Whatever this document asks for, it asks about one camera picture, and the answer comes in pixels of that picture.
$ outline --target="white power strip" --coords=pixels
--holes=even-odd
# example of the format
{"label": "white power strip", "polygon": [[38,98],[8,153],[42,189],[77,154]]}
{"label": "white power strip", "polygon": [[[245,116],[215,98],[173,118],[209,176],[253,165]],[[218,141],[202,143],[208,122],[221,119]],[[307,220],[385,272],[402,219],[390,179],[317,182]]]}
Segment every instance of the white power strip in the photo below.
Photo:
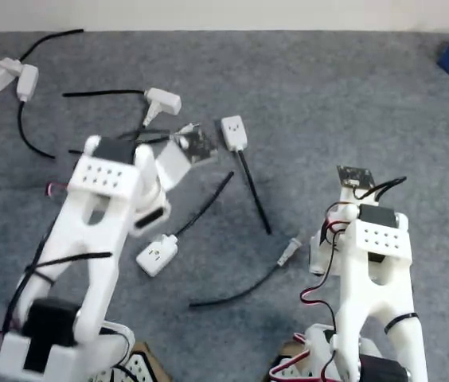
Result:
{"label": "white power strip", "polygon": [[[155,376],[150,373],[148,360],[145,359],[143,353],[132,354],[124,367],[131,371],[139,382],[157,382]],[[125,372],[118,370],[117,368],[100,372],[99,374],[88,378],[88,382],[110,382],[111,370],[113,371],[115,382],[132,382],[132,379],[128,377]]]}

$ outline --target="black cable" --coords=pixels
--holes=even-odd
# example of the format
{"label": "black cable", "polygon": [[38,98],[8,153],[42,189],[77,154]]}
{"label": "black cable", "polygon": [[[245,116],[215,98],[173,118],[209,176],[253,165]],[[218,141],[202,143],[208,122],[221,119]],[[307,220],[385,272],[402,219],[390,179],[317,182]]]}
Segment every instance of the black cable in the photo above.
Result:
{"label": "black cable", "polygon": [[396,179],[392,179],[391,181],[385,181],[384,183],[380,183],[379,185],[376,185],[376,186],[372,187],[371,189],[369,189],[368,191],[366,191],[365,193],[363,193],[359,197],[356,194],[357,188],[354,188],[353,189],[353,196],[357,200],[362,201],[363,199],[365,199],[366,197],[368,197],[372,193],[375,193],[379,189],[383,189],[383,188],[386,188],[386,187],[388,187],[388,189],[391,189],[395,185],[399,185],[400,183],[403,183],[406,180],[407,180],[407,177],[397,177]]}
{"label": "black cable", "polygon": [[93,97],[93,96],[105,96],[109,94],[145,94],[145,91],[138,89],[113,89],[113,90],[98,90],[95,92],[69,92],[69,93],[62,93],[62,97],[65,98]]}
{"label": "black cable", "polygon": [[227,302],[232,302],[239,298],[242,298],[242,297],[250,294],[251,292],[253,292],[256,288],[258,288],[265,281],[267,281],[278,268],[280,268],[280,266],[278,264],[276,264],[274,267],[271,268],[271,270],[264,277],[262,277],[260,280],[258,280],[254,285],[250,286],[248,289],[243,290],[242,292],[240,292],[238,294],[234,294],[233,296],[226,297],[226,298],[220,298],[217,300],[191,302],[189,304],[189,308],[201,308],[203,306],[221,305],[221,304],[225,304]]}
{"label": "black cable", "polygon": [[201,216],[209,209],[209,207],[213,204],[214,201],[219,197],[219,195],[223,192],[223,189],[225,189],[226,185],[232,179],[233,177],[233,171],[230,171],[225,179],[219,184],[219,186],[216,189],[216,192],[205,202],[205,204],[201,207],[200,211],[196,215],[194,215],[187,223],[184,224],[182,228],[180,228],[178,231],[174,233],[176,237],[179,237],[182,235],[185,231],[190,229],[198,219],[201,218]]}
{"label": "black cable", "polygon": [[19,109],[18,109],[18,130],[19,135],[21,136],[21,139],[23,142],[34,152],[39,154],[42,157],[49,158],[49,159],[55,159],[54,155],[48,154],[38,148],[36,148],[32,143],[29,142],[29,140],[25,136],[25,132],[23,131],[23,108],[25,107],[25,101],[21,101],[19,103]]}
{"label": "black cable", "polygon": [[392,187],[395,185],[400,185],[404,181],[407,180],[407,177],[398,177],[397,179],[394,179],[390,185],[386,185],[376,196],[375,201],[379,201],[385,193],[387,193]]}
{"label": "black cable", "polygon": [[242,166],[244,167],[244,172],[246,173],[246,177],[248,178],[249,189],[251,190],[251,193],[253,194],[253,198],[255,199],[256,209],[258,210],[260,219],[264,223],[265,232],[268,235],[271,235],[272,234],[271,225],[269,224],[269,220],[267,218],[267,215],[265,214],[264,207],[262,206],[262,204],[260,202],[258,193],[256,193],[255,182],[253,181],[251,173],[249,172],[249,166],[248,166],[248,163],[246,162],[244,152],[242,150],[240,150],[240,151],[237,151],[237,153],[239,154],[240,162],[242,163]]}
{"label": "black cable", "polygon": [[139,382],[138,378],[132,373],[132,371],[126,368],[125,366],[122,366],[121,364],[116,364],[115,366],[113,366],[113,368],[116,368],[121,372],[125,372],[126,375],[133,380],[133,382]]}
{"label": "black cable", "polygon": [[33,43],[33,45],[30,46],[28,48],[28,50],[22,54],[21,57],[19,57],[19,60],[21,62],[24,61],[30,54],[32,54],[32,52],[35,50],[35,48],[37,46],[39,46],[40,44],[42,44],[43,42],[45,42],[47,40],[52,40],[53,38],[68,36],[68,35],[71,35],[71,34],[77,34],[77,33],[82,33],[82,32],[84,32],[83,29],[71,29],[71,30],[66,30],[65,32],[53,33],[53,34],[49,34],[47,36],[44,36],[43,38],[35,41]]}

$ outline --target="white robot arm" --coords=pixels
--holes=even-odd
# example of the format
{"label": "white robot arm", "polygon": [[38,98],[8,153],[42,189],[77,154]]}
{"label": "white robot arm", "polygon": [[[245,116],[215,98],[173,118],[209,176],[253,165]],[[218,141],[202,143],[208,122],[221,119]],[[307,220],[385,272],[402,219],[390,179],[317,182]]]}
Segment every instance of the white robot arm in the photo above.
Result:
{"label": "white robot arm", "polygon": [[[4,324],[1,376],[81,382],[126,360],[134,334],[104,321],[119,276],[119,257],[128,233],[139,236],[168,218],[166,191],[189,169],[172,142],[155,160],[146,145],[99,136],[87,140],[45,245],[20,281],[15,310],[20,329],[9,331],[10,323]],[[93,221],[95,212],[102,217],[98,222]],[[103,254],[88,260],[89,285],[82,303],[48,297],[70,265],[63,259],[82,253]],[[54,264],[39,267],[48,262]]]}
{"label": "white robot arm", "polygon": [[[320,376],[334,355],[326,366],[331,380],[428,382],[423,334],[412,300],[408,219],[378,206],[382,188],[374,188],[368,170],[338,167],[338,172],[340,201],[311,239],[310,271],[341,276],[341,303],[335,328],[315,324],[306,331],[310,360],[305,375]],[[369,316],[385,326],[396,361],[382,358],[372,341],[361,338]]]}

